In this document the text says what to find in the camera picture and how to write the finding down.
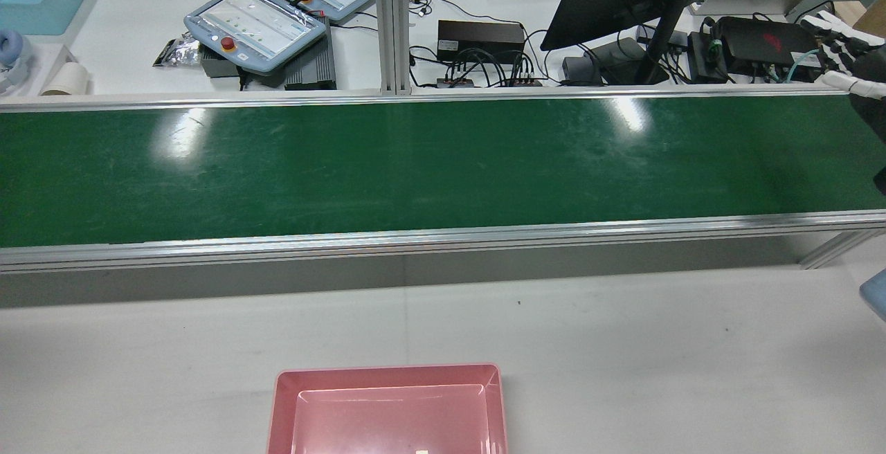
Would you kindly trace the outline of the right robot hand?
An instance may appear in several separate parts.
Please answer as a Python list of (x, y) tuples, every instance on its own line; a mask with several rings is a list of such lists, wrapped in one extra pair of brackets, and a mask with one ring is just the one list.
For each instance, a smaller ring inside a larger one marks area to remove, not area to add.
[(823, 74), (817, 82), (849, 94), (850, 104), (885, 142), (885, 41), (820, 10), (799, 21), (817, 39)]

